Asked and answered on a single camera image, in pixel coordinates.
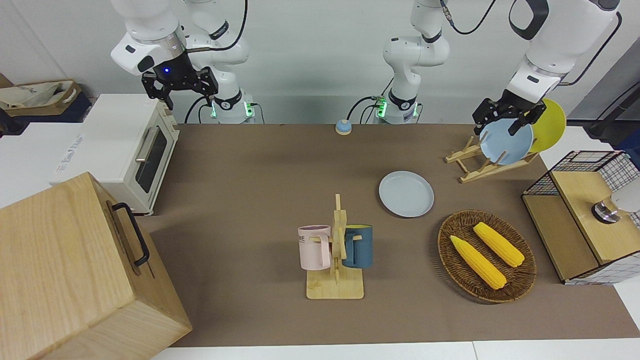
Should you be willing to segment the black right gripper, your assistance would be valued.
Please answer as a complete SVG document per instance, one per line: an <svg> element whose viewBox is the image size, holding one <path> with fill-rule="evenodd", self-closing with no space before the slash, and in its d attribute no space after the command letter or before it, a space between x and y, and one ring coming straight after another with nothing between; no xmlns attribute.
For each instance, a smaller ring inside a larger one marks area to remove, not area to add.
<svg viewBox="0 0 640 360"><path fill-rule="evenodd" d="M186 51L174 59L156 64L152 71L142 73L141 83L151 100L162 101L171 111L174 109L171 91L199 91L206 99L219 92L213 69L196 71Z"/></svg>

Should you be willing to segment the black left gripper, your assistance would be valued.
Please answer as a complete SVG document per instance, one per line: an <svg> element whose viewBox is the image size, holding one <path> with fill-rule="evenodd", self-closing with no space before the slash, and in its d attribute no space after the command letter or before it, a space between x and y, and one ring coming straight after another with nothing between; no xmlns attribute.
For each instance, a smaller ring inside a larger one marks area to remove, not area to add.
<svg viewBox="0 0 640 360"><path fill-rule="evenodd" d="M540 101L531 102L505 89L498 101L485 98L471 114L475 123L473 132L476 136L480 136L486 125L502 118L514 118L508 133L510 136L515 136L524 126L535 125L546 109L547 106Z"/></svg>

